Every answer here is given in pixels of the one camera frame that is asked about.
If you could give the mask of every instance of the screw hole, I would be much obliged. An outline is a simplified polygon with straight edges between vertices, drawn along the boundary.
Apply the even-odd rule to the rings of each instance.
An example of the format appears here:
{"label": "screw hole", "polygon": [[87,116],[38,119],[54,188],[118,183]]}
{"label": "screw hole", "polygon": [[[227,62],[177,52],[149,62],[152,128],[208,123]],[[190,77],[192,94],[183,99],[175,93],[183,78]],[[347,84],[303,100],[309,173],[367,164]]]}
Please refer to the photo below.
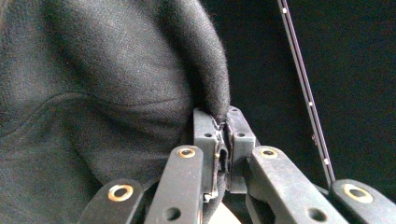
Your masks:
{"label": "screw hole", "polygon": [[273,151],[264,151],[262,154],[267,155],[267,156],[272,156],[275,153]]}
{"label": "screw hole", "polygon": [[124,195],[125,193],[127,192],[127,190],[126,189],[117,189],[115,192],[114,192],[114,195],[116,196],[116,197],[122,197],[122,195]]}
{"label": "screw hole", "polygon": [[191,148],[181,148],[177,151],[177,155],[181,158],[191,158],[195,156],[195,151]]}
{"label": "screw hole", "polygon": [[351,189],[349,192],[358,198],[365,196],[365,194],[358,189]]}
{"label": "screw hole", "polygon": [[312,218],[318,222],[324,222],[327,219],[326,215],[322,211],[318,210],[317,208],[308,209],[308,215],[310,218]]}
{"label": "screw hole", "polygon": [[169,208],[168,210],[165,211],[164,214],[165,214],[166,220],[168,220],[168,221],[174,221],[174,220],[180,218],[180,216],[181,216],[180,210],[175,207]]}

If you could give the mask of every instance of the dark gray cloth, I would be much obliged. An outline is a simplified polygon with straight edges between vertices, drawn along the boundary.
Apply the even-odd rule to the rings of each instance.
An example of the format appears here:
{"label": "dark gray cloth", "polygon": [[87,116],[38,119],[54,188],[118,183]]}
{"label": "dark gray cloth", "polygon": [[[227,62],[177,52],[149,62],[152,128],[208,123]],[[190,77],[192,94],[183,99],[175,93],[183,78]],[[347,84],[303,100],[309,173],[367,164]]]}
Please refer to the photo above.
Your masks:
{"label": "dark gray cloth", "polygon": [[76,222],[117,178],[158,178],[195,106],[230,103],[197,1],[0,1],[0,222]]}

